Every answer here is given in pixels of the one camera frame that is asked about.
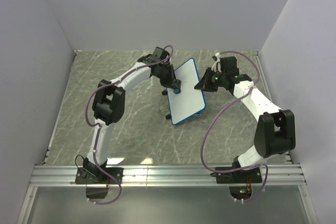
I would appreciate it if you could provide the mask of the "blue black whiteboard eraser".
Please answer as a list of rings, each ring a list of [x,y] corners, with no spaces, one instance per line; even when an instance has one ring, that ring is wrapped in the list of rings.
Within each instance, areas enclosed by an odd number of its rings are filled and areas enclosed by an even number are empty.
[[[174,90],[173,90],[173,93],[174,93],[174,94],[179,94],[179,93],[181,93],[181,89],[174,89]]]

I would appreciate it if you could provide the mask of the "blue framed whiteboard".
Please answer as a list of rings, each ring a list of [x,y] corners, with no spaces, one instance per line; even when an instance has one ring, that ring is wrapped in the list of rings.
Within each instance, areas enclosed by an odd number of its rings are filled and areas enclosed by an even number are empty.
[[[206,109],[203,91],[194,87],[199,83],[199,74],[194,58],[190,58],[177,67],[175,76],[181,81],[180,93],[167,89],[167,99],[170,109],[170,120],[174,126],[200,114]]]

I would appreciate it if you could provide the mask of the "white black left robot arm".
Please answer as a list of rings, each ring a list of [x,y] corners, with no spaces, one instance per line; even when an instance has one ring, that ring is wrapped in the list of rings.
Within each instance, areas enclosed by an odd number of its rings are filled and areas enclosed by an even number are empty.
[[[106,171],[107,146],[109,135],[114,125],[123,117],[125,109],[125,96],[143,81],[157,77],[161,86],[181,92],[181,80],[174,72],[171,58],[173,47],[156,47],[151,54],[140,57],[137,62],[124,74],[111,80],[101,80],[97,89],[90,95],[85,107],[85,120],[90,127],[94,127],[94,137],[89,154],[83,160],[83,169],[94,183],[100,183],[105,178],[112,178]],[[88,106],[92,104],[94,122],[88,118]]]

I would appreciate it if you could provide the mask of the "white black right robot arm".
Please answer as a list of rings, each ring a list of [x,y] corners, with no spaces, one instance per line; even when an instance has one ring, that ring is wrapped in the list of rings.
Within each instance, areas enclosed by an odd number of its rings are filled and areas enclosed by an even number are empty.
[[[216,92],[218,88],[229,91],[235,100],[227,104],[221,113],[237,102],[242,102],[257,121],[253,146],[236,157],[231,169],[210,168],[203,158],[201,162],[214,175],[232,174],[234,180],[245,181],[250,170],[275,155],[296,147],[295,116],[291,110],[283,110],[273,104],[255,86],[256,81],[247,74],[241,74],[237,59],[215,56],[215,63],[206,69],[196,90]]]

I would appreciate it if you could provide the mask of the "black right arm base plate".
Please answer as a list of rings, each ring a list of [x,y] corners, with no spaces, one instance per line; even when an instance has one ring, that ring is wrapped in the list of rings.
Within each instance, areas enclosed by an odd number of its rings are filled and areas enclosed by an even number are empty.
[[[220,173],[211,173],[210,176],[216,178],[217,184],[246,184],[251,183],[262,183],[260,168],[253,168],[249,170],[239,170],[230,173],[224,173],[224,170],[229,170],[230,167],[216,167],[215,169],[220,170]]]

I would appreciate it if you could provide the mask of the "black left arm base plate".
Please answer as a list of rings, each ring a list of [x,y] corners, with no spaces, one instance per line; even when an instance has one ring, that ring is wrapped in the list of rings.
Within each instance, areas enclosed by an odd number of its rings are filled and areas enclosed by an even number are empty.
[[[113,176],[118,183],[122,182],[123,177],[123,168],[121,167],[107,167],[105,171]],[[93,184],[117,184],[113,179],[111,179],[106,174],[98,170],[98,174],[94,175],[91,172],[87,171],[83,167],[79,167],[77,170],[77,175],[75,179],[75,184],[77,185],[93,185]]]

